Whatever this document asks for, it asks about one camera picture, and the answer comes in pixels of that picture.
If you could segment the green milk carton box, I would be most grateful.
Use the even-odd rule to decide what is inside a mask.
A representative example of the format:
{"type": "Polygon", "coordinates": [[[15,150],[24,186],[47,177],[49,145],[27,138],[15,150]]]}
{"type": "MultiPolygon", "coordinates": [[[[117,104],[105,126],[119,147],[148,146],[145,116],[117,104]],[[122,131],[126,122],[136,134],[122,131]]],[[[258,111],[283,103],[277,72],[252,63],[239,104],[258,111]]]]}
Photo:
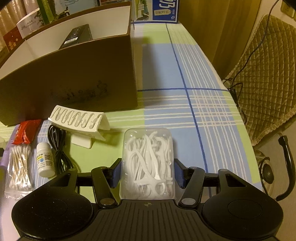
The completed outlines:
{"type": "Polygon", "coordinates": [[[37,0],[45,25],[65,16],[99,6],[97,0],[37,0]]]}

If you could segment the wall power socket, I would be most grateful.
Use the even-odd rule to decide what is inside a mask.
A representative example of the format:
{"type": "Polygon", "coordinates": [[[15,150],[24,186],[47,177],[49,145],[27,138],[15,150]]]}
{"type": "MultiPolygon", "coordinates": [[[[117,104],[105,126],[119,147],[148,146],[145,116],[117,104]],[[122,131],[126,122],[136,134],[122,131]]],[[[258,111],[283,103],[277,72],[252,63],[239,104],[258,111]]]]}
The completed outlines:
{"type": "Polygon", "coordinates": [[[282,0],[280,10],[295,20],[296,0],[282,0]]]}

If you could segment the brown cardboard storage box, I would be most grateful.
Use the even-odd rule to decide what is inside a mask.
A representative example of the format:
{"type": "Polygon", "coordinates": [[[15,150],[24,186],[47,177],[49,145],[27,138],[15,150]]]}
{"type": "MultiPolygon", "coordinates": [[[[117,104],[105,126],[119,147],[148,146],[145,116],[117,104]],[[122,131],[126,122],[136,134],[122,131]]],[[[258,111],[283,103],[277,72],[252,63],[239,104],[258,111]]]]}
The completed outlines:
{"type": "Polygon", "coordinates": [[[46,119],[55,106],[116,111],[137,106],[131,4],[87,9],[23,39],[1,63],[1,122],[46,119]],[[89,25],[92,41],[60,49],[73,28],[89,25]]]}

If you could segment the purple cream tube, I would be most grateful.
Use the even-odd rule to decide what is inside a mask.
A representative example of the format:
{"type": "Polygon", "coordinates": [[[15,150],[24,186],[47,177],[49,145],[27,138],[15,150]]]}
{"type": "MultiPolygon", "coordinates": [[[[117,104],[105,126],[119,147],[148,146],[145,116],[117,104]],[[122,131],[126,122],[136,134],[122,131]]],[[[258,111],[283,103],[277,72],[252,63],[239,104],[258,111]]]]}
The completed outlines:
{"type": "Polygon", "coordinates": [[[18,129],[19,125],[16,125],[9,140],[8,140],[8,143],[6,144],[6,147],[4,148],[4,153],[3,153],[3,156],[1,158],[1,166],[3,167],[7,167],[8,166],[8,163],[9,163],[9,158],[10,158],[10,148],[13,147],[13,142],[14,142],[14,139],[15,139],[15,136],[16,136],[16,132],[17,132],[17,129],[18,129]]]}

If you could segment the white humidifier box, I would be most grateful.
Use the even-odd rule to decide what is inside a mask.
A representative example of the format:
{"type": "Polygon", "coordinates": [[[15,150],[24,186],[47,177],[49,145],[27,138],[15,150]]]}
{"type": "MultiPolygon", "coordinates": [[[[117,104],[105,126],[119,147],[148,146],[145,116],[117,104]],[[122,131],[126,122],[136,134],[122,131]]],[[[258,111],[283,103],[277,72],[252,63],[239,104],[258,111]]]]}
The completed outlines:
{"type": "Polygon", "coordinates": [[[40,8],[37,8],[28,15],[24,16],[17,22],[16,26],[23,39],[31,33],[33,33],[34,31],[45,26],[45,22],[40,12],[40,8]]]}

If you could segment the black product box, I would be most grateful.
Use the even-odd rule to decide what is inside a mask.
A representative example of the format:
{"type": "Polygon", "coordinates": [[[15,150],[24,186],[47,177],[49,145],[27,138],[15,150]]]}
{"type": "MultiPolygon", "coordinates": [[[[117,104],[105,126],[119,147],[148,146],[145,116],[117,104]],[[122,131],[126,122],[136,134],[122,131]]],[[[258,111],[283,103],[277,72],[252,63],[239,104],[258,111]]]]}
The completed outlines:
{"type": "Polygon", "coordinates": [[[93,38],[89,25],[82,25],[71,30],[71,32],[68,34],[68,36],[60,46],[60,49],[92,40],[93,38]]]}

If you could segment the red snack packet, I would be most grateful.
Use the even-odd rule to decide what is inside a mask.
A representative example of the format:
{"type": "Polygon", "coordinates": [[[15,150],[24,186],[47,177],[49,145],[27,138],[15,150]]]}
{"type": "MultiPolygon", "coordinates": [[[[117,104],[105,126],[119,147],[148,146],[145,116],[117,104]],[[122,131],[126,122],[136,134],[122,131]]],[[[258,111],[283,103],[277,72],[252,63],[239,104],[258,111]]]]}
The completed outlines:
{"type": "Polygon", "coordinates": [[[14,145],[30,144],[41,124],[42,120],[27,120],[20,123],[13,141],[14,145]]]}

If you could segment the checkered tablecloth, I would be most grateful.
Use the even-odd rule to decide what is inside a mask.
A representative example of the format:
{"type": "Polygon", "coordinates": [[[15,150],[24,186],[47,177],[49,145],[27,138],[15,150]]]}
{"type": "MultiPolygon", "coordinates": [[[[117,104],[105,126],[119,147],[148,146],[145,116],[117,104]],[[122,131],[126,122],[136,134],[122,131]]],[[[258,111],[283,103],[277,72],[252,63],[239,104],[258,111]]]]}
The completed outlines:
{"type": "Polygon", "coordinates": [[[257,188],[257,163],[246,128],[228,90],[205,54],[181,24],[135,24],[138,107],[107,114],[106,142],[91,149],[70,147],[86,172],[110,166],[122,154],[130,128],[167,128],[174,156],[185,166],[216,173],[228,169],[257,188]]]}

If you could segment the blue milk carton box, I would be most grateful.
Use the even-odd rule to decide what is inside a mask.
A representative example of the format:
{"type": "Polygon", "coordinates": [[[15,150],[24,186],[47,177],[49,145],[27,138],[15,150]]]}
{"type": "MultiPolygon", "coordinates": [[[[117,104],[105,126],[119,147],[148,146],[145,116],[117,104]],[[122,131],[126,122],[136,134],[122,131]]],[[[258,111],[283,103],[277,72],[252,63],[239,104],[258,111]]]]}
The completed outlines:
{"type": "Polygon", "coordinates": [[[135,0],[132,19],[138,23],[177,23],[178,9],[178,0],[135,0]]]}

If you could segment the quilted brown chair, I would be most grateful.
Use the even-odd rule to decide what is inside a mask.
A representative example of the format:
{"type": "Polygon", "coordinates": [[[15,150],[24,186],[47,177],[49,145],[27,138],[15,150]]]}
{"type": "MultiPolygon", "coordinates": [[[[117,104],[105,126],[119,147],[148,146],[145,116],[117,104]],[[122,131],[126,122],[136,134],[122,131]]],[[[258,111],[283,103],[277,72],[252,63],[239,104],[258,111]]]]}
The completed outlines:
{"type": "Polygon", "coordinates": [[[251,144],[295,121],[295,27],[265,15],[228,75],[242,83],[238,103],[251,144]]]}

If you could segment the clear dental floss box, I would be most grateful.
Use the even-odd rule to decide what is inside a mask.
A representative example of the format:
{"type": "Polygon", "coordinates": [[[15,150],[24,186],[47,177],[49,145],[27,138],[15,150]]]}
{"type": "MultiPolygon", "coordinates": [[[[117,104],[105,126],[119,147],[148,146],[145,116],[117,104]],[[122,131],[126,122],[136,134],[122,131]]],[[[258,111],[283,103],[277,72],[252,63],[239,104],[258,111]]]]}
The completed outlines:
{"type": "Polygon", "coordinates": [[[175,198],[174,150],[166,128],[125,132],[119,196],[132,200],[175,198]]]}

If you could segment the red gift box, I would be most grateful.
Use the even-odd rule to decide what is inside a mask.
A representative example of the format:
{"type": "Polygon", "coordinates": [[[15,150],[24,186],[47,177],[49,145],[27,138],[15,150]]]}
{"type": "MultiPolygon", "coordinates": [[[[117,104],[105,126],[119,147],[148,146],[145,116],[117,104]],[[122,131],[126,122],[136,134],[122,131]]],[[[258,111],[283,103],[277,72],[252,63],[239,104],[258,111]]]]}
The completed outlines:
{"type": "Polygon", "coordinates": [[[18,27],[14,27],[12,30],[6,33],[3,36],[3,39],[9,52],[15,49],[18,45],[22,44],[23,41],[18,27]]]}

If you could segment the white plastic clip holder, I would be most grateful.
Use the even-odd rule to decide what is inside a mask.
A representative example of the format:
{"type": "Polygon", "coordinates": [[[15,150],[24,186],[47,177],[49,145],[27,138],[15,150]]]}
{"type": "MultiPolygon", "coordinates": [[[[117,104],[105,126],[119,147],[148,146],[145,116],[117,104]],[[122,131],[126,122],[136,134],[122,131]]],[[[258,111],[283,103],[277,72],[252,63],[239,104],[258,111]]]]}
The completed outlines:
{"type": "Polygon", "coordinates": [[[90,149],[93,140],[105,141],[100,131],[110,130],[105,113],[77,110],[57,105],[48,117],[52,125],[70,132],[71,143],[90,149]]]}

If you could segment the cotton swabs bag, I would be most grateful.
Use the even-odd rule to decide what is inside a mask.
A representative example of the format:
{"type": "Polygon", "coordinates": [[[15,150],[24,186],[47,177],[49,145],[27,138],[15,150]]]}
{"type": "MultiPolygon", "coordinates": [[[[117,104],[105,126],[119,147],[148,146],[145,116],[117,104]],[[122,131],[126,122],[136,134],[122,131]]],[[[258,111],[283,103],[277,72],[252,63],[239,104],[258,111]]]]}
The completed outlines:
{"type": "Polygon", "coordinates": [[[19,200],[33,190],[29,172],[30,157],[31,147],[28,144],[14,145],[10,148],[4,191],[7,198],[19,200]]]}

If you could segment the white medicine bottle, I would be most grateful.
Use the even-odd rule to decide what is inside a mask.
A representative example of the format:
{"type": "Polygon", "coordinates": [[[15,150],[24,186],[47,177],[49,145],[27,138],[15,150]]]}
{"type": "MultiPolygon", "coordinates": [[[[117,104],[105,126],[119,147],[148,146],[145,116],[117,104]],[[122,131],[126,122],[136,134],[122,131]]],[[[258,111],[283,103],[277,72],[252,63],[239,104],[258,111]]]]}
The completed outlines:
{"type": "Polygon", "coordinates": [[[51,178],[55,176],[55,165],[51,146],[48,143],[37,144],[37,169],[38,174],[43,178],[51,178]]]}

